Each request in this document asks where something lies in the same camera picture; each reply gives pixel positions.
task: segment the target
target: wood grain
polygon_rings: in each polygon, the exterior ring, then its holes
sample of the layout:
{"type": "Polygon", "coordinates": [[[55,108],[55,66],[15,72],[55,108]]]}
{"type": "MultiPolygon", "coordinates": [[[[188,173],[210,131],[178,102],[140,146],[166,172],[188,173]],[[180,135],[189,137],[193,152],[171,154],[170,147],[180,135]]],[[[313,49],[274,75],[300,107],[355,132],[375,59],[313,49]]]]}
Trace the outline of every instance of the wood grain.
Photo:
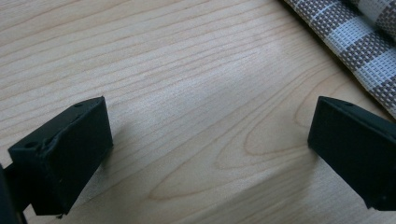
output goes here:
{"type": "Polygon", "coordinates": [[[115,147],[63,219],[394,223],[306,146],[319,95],[388,115],[276,0],[0,1],[0,162],[104,95],[115,147]]]}

